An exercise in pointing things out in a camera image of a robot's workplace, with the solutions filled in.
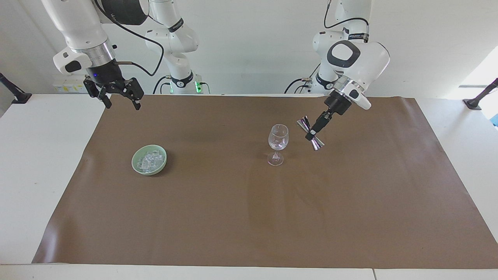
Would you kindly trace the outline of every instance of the brown mat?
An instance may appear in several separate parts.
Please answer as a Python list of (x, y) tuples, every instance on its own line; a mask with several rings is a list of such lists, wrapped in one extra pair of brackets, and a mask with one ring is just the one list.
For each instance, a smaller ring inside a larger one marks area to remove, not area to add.
[[(413, 99), (372, 98), (312, 150), (323, 98), (113, 97), (34, 263), (496, 269), (498, 245)], [(285, 162), (266, 155), (286, 124)], [(146, 144), (165, 170), (135, 173)]]

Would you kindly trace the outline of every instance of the bow-shaped metallic object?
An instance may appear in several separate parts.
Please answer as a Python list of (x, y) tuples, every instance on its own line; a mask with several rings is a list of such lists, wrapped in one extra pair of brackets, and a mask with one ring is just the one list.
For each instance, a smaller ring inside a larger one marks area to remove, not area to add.
[[(309, 133), (311, 130), (311, 125), (310, 122), (308, 121), (308, 116), (304, 116), (302, 119), (298, 120), (297, 125), (300, 126), (306, 133)], [(323, 148), (323, 146), (325, 146), (325, 144), (316, 136), (313, 137), (311, 143), (313, 144), (314, 150), (319, 150)]]

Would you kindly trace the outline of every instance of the green bowl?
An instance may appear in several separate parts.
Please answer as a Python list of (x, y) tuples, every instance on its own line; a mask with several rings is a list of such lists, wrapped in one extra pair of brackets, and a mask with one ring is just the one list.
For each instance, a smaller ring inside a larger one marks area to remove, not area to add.
[[(138, 164), (138, 160), (141, 157), (145, 156), (148, 152), (152, 152), (155, 150), (158, 150), (161, 153), (161, 155), (163, 155), (164, 162), (161, 164), (161, 166), (158, 169), (156, 169), (154, 171), (147, 172), (147, 173), (140, 172), (136, 167)], [(147, 145), (145, 147), (140, 148), (138, 151), (136, 151), (136, 153), (131, 158), (131, 166), (133, 167), (133, 170), (135, 170), (137, 173), (140, 173), (140, 174), (145, 175), (145, 176), (152, 176), (152, 175), (158, 174), (159, 172), (161, 172), (161, 170), (163, 170), (163, 168), (166, 166), (166, 161), (167, 161), (167, 154), (166, 154), (166, 151), (164, 150), (163, 147), (158, 146), (158, 145)]]

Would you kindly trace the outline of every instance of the black pole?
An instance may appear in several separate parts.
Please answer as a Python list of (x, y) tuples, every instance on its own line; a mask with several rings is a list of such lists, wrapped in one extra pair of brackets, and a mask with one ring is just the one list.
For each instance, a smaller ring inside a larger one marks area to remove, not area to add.
[(479, 107), (479, 102), (495, 88), (498, 88), (498, 78), (487, 86), (483, 92), (477, 95), (474, 99), (464, 99), (465, 105), (467, 105), (467, 107), (471, 110), (480, 110), (481, 107)]
[(18, 88), (14, 83), (9, 81), (2, 73), (0, 73), (0, 82), (8, 89), (12, 94), (14, 94), (15, 99), (12, 104), (25, 104), (31, 97), (31, 93), (25, 93), (20, 88)]

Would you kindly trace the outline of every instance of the wine glass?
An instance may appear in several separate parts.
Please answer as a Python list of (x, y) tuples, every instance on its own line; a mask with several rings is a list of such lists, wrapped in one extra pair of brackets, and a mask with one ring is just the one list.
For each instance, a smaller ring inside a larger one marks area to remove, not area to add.
[(279, 166), (283, 163), (283, 156), (278, 151), (285, 149), (289, 144), (289, 129), (285, 125), (274, 125), (268, 136), (268, 144), (275, 150), (275, 153), (268, 155), (268, 163)]

